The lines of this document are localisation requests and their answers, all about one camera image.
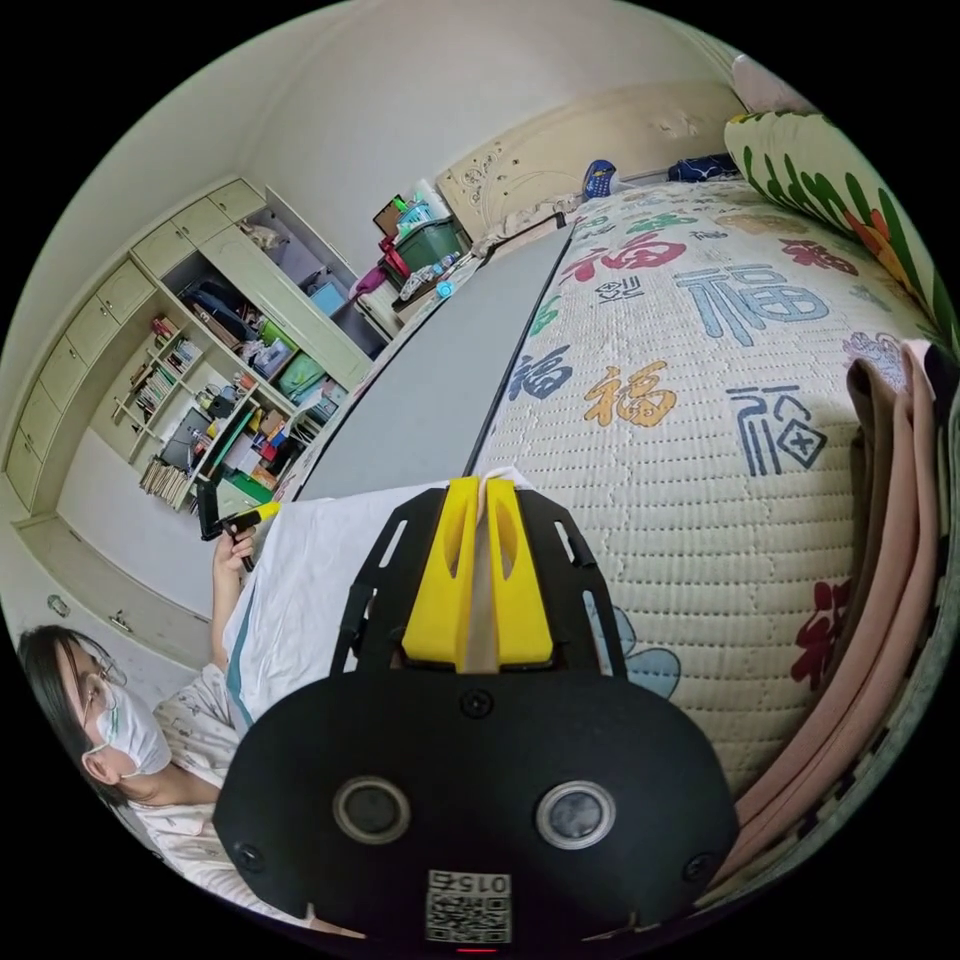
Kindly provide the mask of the person's left hand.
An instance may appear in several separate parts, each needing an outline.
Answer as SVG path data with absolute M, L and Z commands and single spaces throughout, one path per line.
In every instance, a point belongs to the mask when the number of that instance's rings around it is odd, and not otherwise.
M 252 546 L 252 556 L 254 552 L 254 535 L 256 529 L 251 530 L 252 542 L 245 543 L 245 547 Z M 213 556 L 212 579 L 213 591 L 215 596 L 226 595 L 227 593 L 238 594 L 245 577 L 245 570 L 240 560 L 240 543 L 236 544 L 236 556 L 231 555 L 233 544 L 227 536 L 221 534 Z

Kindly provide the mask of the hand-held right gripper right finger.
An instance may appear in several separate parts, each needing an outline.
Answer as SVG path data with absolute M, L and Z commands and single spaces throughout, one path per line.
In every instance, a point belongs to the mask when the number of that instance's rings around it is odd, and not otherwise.
M 548 667 L 553 641 L 513 481 L 486 486 L 492 620 L 500 667 Z

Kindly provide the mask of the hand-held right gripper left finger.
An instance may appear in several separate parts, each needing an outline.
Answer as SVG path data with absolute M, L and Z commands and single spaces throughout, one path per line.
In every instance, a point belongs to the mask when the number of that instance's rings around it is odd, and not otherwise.
M 443 495 L 402 649 L 416 665 L 463 672 L 469 635 L 479 481 L 454 479 Z

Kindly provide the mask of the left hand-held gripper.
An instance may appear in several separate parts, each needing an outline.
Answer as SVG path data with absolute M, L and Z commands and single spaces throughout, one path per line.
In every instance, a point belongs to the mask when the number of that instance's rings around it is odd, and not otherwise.
M 278 502 L 267 502 L 219 521 L 220 533 L 227 536 L 233 544 L 231 548 L 232 556 L 236 556 L 236 544 L 241 544 L 239 548 L 241 551 L 240 560 L 246 572 L 252 572 L 254 569 L 253 547 L 244 546 L 245 543 L 252 542 L 253 534 L 251 530 L 255 530 L 259 525 L 273 518 L 280 508 L 281 504 Z

